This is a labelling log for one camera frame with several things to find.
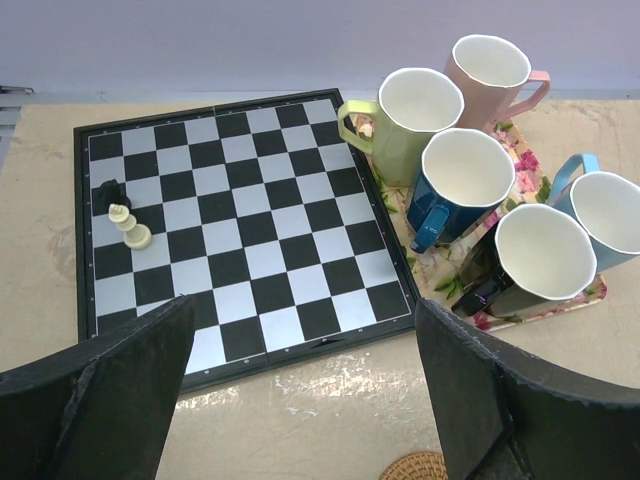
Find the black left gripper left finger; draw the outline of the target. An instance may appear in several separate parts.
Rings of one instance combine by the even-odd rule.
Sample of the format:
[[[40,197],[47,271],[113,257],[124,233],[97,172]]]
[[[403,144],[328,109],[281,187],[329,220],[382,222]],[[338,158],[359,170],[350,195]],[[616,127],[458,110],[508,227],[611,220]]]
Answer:
[[[2,478],[155,478],[195,317],[194,296],[179,296],[2,372]]]

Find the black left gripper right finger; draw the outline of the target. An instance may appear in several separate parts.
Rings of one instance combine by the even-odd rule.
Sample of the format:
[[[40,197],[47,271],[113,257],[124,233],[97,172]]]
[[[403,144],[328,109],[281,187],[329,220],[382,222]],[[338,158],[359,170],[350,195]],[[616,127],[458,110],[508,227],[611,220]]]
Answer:
[[[416,337],[451,479],[636,479],[639,392],[550,363],[432,300]]]

